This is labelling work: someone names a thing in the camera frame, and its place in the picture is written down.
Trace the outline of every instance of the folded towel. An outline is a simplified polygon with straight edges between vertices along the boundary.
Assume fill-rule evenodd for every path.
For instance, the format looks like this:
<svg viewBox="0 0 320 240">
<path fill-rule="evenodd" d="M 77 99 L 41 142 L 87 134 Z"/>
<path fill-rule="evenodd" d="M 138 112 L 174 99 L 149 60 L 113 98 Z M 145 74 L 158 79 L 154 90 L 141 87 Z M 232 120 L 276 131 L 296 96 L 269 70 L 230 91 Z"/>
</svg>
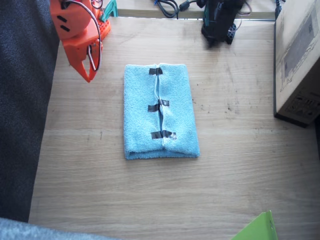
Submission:
<svg viewBox="0 0 320 240">
<path fill-rule="evenodd" d="M 128 160 L 200 155 L 184 64 L 125 67 L 123 135 Z"/>
</svg>

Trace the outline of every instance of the cardboard box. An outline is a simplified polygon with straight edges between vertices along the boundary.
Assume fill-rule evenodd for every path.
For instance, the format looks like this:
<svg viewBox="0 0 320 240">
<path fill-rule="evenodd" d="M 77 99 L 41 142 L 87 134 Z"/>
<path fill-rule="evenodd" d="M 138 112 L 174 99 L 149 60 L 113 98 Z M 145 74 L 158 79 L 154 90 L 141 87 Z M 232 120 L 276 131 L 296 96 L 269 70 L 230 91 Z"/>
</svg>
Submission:
<svg viewBox="0 0 320 240">
<path fill-rule="evenodd" d="M 289 0 L 274 25 L 274 116 L 306 127 L 320 114 L 320 0 Z"/>
</svg>

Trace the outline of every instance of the wooden tabletop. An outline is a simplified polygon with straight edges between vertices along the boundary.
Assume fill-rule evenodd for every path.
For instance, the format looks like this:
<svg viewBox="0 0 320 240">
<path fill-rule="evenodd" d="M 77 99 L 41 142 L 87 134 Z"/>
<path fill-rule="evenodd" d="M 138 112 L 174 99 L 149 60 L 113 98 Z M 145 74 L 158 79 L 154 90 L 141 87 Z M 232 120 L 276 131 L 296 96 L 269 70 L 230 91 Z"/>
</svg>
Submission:
<svg viewBox="0 0 320 240">
<path fill-rule="evenodd" d="M 59 47 L 29 222 L 128 240 L 227 240 L 272 210 L 279 239 L 320 238 L 314 126 L 273 116 L 274 24 L 244 21 L 232 45 L 213 49 L 202 21 L 111 25 L 90 84 Z M 125 160 L 125 65 L 154 63 L 187 66 L 198 159 Z"/>
<path fill-rule="evenodd" d="M 185 0 L 176 0 L 178 5 L 184 1 Z M 155 0 L 116 0 L 116 2 L 118 14 L 122 17 L 165 18 L 159 7 L 154 5 Z M 252 13 L 250 16 L 243 16 L 243 18 L 275 19 L 275 0 L 249 0 L 248 2 L 252 8 Z M 163 4 L 163 7 L 168 11 L 172 10 L 172 7 L 167 4 Z M 179 18 L 202 19 L 204 9 L 205 8 L 199 8 L 196 3 L 191 3 L 188 10 L 179 13 Z"/>
</svg>

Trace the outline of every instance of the tape strip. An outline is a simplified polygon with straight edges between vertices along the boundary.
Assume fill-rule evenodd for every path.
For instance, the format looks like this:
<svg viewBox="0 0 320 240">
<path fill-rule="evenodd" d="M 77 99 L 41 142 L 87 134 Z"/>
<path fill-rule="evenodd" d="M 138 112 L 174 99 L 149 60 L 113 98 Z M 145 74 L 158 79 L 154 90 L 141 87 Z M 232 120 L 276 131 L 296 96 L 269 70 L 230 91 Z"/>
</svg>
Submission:
<svg viewBox="0 0 320 240">
<path fill-rule="evenodd" d="M 148 105 L 148 112 L 154 113 L 156 111 L 159 111 L 160 110 L 160 105 L 169 107 L 170 103 L 167 100 L 159 99 L 158 100 L 158 104 L 156 104 L 156 105 Z"/>
<path fill-rule="evenodd" d="M 175 132 L 171 132 L 171 131 L 167 131 L 167 130 L 163 130 L 161 131 L 155 131 L 155 132 L 151 132 L 151 137 L 152 139 L 162 139 L 162 138 L 167 138 L 167 139 L 177 139 L 177 135 Z"/>
<path fill-rule="evenodd" d="M 162 69 L 160 67 L 149 69 L 149 75 L 160 75 L 160 74 L 162 74 Z"/>
</svg>

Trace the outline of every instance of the dark gray cloth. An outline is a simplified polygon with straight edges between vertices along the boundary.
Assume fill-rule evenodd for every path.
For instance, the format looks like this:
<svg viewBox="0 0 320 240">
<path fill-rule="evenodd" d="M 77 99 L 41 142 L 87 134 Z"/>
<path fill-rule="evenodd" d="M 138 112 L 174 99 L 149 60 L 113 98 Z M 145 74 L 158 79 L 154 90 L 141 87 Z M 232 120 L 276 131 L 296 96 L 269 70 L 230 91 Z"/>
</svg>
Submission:
<svg viewBox="0 0 320 240">
<path fill-rule="evenodd" d="M 0 1 L 0 217 L 27 222 L 59 39 L 50 0 Z"/>
<path fill-rule="evenodd" d="M 113 240 L 112 238 L 74 232 L 56 231 L 0 218 L 0 240 Z"/>
</svg>

